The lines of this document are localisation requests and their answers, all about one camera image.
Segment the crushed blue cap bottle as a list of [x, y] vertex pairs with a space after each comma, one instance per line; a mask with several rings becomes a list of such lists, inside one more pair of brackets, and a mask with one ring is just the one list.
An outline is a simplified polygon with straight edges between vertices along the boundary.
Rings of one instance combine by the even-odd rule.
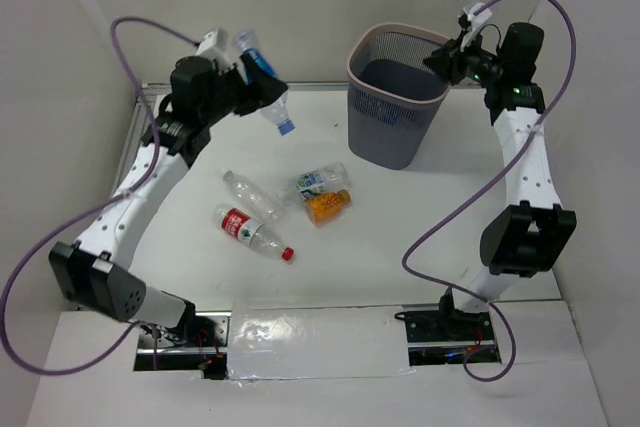
[[258, 111], [281, 136], [291, 133], [295, 125], [286, 107], [288, 87], [264, 57], [256, 32], [240, 31], [233, 43], [240, 54], [247, 84], [259, 104]]

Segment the blue label water bottle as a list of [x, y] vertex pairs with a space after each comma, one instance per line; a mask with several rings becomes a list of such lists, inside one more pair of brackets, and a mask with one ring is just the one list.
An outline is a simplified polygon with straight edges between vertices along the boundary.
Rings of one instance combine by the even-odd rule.
[[401, 129], [404, 127], [404, 109], [389, 102], [378, 102], [375, 107], [375, 118], [377, 121]]

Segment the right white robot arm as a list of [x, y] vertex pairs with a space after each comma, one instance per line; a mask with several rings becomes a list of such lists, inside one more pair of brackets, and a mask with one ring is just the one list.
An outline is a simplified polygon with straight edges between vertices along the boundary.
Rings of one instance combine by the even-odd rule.
[[465, 273], [450, 306], [436, 326], [448, 339], [460, 338], [471, 314], [488, 309], [511, 286], [552, 269], [577, 226], [555, 190], [541, 123], [546, 111], [542, 89], [533, 82], [544, 32], [526, 22], [509, 26], [495, 53], [482, 47], [478, 30], [466, 27], [425, 59], [425, 65], [451, 85], [464, 79], [484, 88], [484, 103], [499, 139], [508, 173], [506, 206], [480, 237], [481, 267]]

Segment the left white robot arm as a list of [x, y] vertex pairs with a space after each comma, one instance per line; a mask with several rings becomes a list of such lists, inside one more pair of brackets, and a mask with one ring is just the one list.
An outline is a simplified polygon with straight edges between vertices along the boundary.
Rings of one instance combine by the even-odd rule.
[[268, 107], [286, 93], [287, 84], [250, 55], [240, 60], [243, 72], [199, 56], [177, 62], [171, 91], [160, 101], [111, 205], [73, 243], [58, 242], [49, 253], [67, 299], [119, 322], [154, 324], [176, 346], [189, 344], [205, 327], [193, 302], [150, 286], [129, 269], [164, 199], [210, 142], [211, 127], [229, 114]]

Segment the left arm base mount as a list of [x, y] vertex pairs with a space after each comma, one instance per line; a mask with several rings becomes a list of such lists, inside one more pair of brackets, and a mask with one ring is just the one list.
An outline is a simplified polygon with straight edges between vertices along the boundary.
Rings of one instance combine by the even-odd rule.
[[198, 312], [198, 329], [187, 341], [150, 326], [139, 329], [135, 372], [191, 372], [209, 380], [226, 380], [230, 311]]

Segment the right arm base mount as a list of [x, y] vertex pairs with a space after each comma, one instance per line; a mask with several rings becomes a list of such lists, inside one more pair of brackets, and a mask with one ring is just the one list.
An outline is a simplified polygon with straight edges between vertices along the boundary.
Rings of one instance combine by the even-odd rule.
[[492, 323], [487, 312], [444, 319], [436, 308], [404, 310], [394, 319], [405, 327], [409, 365], [458, 365], [474, 351], [470, 363], [499, 363]]

